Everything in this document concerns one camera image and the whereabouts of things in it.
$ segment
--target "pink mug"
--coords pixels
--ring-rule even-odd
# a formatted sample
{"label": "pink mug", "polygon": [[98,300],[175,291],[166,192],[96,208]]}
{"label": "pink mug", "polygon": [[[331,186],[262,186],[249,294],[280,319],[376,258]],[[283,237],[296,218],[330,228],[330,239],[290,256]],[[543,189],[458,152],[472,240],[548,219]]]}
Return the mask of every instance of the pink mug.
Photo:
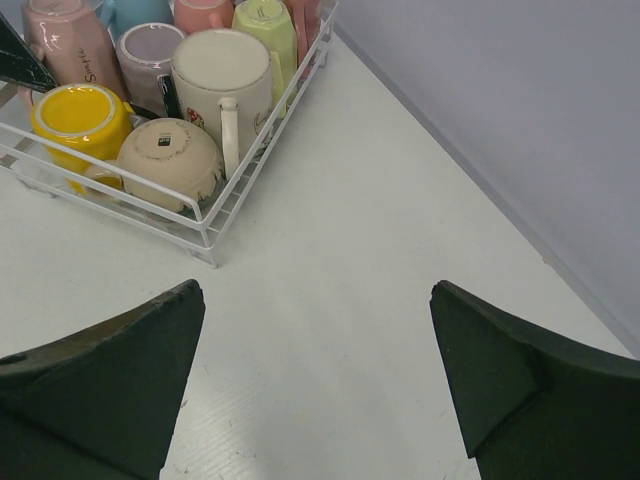
{"label": "pink mug", "polygon": [[174,23],[189,35],[210,28],[231,28],[231,0],[175,0]]}
{"label": "pink mug", "polygon": [[61,85],[96,83],[128,99],[111,36],[84,0],[28,0],[22,13],[26,43]]}
{"label": "pink mug", "polygon": [[[298,35],[298,65],[316,40],[322,24],[322,0],[284,0]],[[307,67],[304,76],[311,70]]]}

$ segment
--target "table surface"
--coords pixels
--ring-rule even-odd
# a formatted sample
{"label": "table surface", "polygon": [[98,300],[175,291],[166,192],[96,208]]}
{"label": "table surface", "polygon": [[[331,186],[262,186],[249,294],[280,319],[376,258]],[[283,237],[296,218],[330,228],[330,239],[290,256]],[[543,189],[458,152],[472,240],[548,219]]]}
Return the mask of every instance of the table surface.
{"label": "table surface", "polygon": [[218,270],[0,175],[0,356],[195,278],[207,316],[162,479],[476,480],[435,283],[628,353],[339,39],[311,87]]}

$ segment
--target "white dish rack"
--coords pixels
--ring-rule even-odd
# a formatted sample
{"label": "white dish rack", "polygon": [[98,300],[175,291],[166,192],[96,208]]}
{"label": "white dish rack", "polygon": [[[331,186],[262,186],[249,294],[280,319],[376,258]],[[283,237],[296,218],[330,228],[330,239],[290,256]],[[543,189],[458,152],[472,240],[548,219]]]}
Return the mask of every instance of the white dish rack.
{"label": "white dish rack", "polygon": [[[64,198],[138,227],[186,249],[196,260],[211,267],[217,267],[216,247],[238,214],[264,163],[271,155],[275,144],[296,110],[301,97],[318,69],[323,67],[327,60],[338,8],[338,2],[329,3],[332,5],[325,12],[325,20],[322,23],[320,34],[309,49],[304,62],[296,72],[282,99],[274,108],[262,133],[242,160],[233,177],[227,179],[226,187],[210,208],[202,210],[197,202],[185,195],[35,135],[31,130],[29,118],[16,96],[17,89],[11,84],[5,84],[0,89],[0,120],[11,122],[8,124],[0,121],[0,169],[16,177],[31,190],[44,193],[52,198]],[[308,65],[311,65],[310,73],[306,79],[301,80]],[[286,116],[279,120],[277,118],[278,112],[282,110],[296,86],[298,93],[290,103]],[[269,132],[273,132],[271,142],[262,155],[256,156]],[[70,153],[94,165],[109,168],[120,173],[123,177],[177,198],[193,209],[193,218],[165,210],[125,192],[58,167],[51,162],[45,146]],[[99,195],[78,195],[68,184],[67,179],[74,180],[112,198],[108,199],[108,197]]]}

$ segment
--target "yellow mug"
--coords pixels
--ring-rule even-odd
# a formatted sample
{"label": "yellow mug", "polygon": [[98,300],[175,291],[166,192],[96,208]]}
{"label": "yellow mug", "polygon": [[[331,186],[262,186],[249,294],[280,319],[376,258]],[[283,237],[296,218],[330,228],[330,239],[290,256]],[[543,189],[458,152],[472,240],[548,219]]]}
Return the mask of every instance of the yellow mug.
{"label": "yellow mug", "polygon": [[298,40],[289,11],[278,0],[245,0],[236,7],[232,28],[258,37],[271,52],[275,107],[298,69]]}
{"label": "yellow mug", "polygon": [[[47,92],[31,110],[33,131],[41,137],[99,160],[118,157],[120,147],[133,131],[133,108],[108,88],[95,84],[64,85]],[[46,147],[53,163],[80,175],[91,163],[53,147]],[[101,180],[122,189],[117,178]],[[86,193],[69,181],[78,193]]]}

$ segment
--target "gray mug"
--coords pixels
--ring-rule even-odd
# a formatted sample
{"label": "gray mug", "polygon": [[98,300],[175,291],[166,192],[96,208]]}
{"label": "gray mug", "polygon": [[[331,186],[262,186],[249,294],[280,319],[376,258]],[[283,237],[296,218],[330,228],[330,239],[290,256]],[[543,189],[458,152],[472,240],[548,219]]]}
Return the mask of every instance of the gray mug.
{"label": "gray mug", "polygon": [[171,81],[171,57],[186,36],[173,25],[145,23],[120,37],[116,53],[132,103],[160,117],[181,118]]}

